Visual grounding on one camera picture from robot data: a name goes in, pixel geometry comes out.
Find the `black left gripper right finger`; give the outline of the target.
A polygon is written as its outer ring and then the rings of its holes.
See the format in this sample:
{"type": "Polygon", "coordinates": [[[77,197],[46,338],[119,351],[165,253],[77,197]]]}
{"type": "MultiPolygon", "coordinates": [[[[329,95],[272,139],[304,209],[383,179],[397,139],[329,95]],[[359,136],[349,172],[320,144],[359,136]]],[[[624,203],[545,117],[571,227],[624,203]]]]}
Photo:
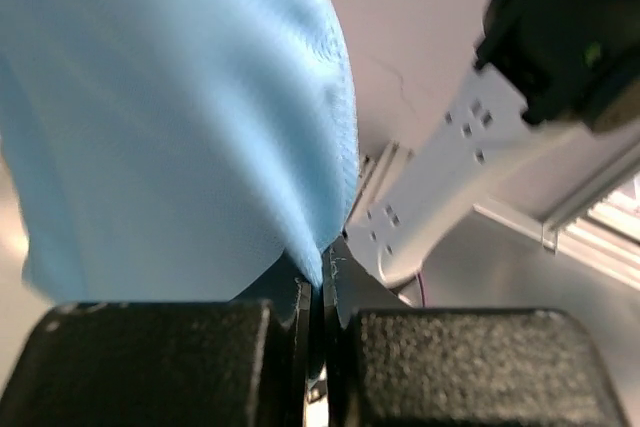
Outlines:
{"type": "Polygon", "coordinates": [[[324,253],[333,426],[625,426],[584,327],[540,308],[412,308],[343,239],[324,253]]]}

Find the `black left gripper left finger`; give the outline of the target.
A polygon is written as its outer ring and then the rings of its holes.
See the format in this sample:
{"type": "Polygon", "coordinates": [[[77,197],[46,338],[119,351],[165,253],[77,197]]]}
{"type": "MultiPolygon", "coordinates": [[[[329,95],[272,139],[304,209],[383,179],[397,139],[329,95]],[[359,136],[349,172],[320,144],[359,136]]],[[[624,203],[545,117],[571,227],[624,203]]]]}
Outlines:
{"type": "Polygon", "coordinates": [[[299,426],[312,288],[280,259],[229,302],[68,303],[31,331],[5,426],[299,426]]]}

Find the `light blue shorts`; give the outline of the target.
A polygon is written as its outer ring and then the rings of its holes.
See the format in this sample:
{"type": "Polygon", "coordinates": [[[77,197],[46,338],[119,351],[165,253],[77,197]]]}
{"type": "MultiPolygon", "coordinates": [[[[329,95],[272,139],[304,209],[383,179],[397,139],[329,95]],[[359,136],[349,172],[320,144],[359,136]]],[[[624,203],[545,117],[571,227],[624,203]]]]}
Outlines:
{"type": "Polygon", "coordinates": [[[330,0],[1,0],[1,141],[51,300],[314,286],[358,176],[330,0]]]}

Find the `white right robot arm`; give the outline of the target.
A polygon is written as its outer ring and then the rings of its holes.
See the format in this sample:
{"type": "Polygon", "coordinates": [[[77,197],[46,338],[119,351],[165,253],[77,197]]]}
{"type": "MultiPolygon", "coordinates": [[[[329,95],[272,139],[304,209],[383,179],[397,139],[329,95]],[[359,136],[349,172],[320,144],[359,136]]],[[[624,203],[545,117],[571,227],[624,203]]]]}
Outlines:
{"type": "Polygon", "coordinates": [[[581,125],[639,115],[639,0],[491,0],[444,119],[381,199],[346,229],[353,257],[394,287],[512,171],[581,125]]]}

